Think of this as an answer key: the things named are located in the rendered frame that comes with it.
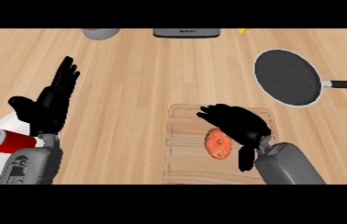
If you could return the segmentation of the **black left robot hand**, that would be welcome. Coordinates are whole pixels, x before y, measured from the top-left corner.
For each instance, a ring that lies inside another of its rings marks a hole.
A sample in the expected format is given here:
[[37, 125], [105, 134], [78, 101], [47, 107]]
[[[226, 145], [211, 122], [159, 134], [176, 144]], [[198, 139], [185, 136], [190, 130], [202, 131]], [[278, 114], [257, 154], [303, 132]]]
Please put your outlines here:
[[58, 67], [49, 86], [41, 90], [37, 100], [24, 96], [9, 99], [18, 119], [29, 125], [29, 135], [58, 134], [63, 128], [68, 115], [69, 100], [80, 71], [74, 58], [66, 56]]

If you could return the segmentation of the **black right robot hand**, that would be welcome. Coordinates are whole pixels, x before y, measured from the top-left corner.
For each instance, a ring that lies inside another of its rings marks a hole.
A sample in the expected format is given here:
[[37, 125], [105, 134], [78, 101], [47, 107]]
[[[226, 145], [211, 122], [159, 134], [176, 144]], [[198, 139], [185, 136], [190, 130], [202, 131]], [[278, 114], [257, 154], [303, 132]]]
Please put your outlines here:
[[196, 116], [214, 125], [241, 144], [239, 170], [251, 171], [255, 161], [255, 150], [272, 130], [263, 118], [239, 106], [217, 104], [202, 106]]

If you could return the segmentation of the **wooden cutting board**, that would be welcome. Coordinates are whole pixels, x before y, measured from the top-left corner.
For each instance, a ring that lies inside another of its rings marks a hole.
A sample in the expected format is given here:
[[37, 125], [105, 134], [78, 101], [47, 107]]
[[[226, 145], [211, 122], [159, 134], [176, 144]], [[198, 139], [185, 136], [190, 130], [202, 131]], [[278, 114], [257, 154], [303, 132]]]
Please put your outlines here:
[[207, 132], [214, 128], [196, 113], [199, 105], [171, 105], [168, 110], [167, 143], [164, 154], [164, 184], [263, 184], [255, 169], [239, 170], [239, 148], [233, 142], [229, 156], [214, 159], [205, 148]]

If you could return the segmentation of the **dark frying pan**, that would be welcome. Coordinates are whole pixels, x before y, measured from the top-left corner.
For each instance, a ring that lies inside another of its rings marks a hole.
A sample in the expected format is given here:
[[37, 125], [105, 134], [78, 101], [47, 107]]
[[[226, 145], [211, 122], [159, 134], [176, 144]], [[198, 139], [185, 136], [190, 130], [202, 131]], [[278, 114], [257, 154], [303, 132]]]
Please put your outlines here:
[[291, 50], [269, 49], [255, 57], [254, 77], [269, 97], [291, 107], [309, 107], [323, 88], [347, 89], [347, 80], [322, 79], [309, 60]]

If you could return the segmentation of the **red and white can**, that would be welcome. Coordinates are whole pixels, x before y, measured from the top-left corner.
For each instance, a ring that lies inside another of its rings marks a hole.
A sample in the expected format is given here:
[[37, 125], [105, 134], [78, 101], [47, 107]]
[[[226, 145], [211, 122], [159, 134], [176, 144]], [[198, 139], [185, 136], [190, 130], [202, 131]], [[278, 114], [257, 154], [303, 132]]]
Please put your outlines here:
[[12, 112], [0, 118], [0, 169], [12, 153], [35, 146], [37, 139], [29, 136], [29, 125], [18, 119], [16, 113]]

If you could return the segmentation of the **grey pot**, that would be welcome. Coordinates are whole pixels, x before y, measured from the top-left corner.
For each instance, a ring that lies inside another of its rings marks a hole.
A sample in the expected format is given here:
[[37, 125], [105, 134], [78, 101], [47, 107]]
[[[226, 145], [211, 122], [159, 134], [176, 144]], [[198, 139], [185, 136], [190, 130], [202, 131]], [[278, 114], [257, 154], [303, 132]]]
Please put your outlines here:
[[121, 31], [118, 28], [83, 28], [84, 36], [92, 40], [105, 40], [112, 38]]

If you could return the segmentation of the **dark grey appliance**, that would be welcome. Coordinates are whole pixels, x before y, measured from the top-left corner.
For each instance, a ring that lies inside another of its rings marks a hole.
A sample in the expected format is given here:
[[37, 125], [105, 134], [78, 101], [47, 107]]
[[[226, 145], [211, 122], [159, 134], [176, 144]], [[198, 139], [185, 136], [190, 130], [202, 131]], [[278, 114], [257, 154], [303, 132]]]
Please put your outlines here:
[[217, 38], [221, 30], [218, 28], [155, 28], [154, 35], [158, 38], [198, 39]]

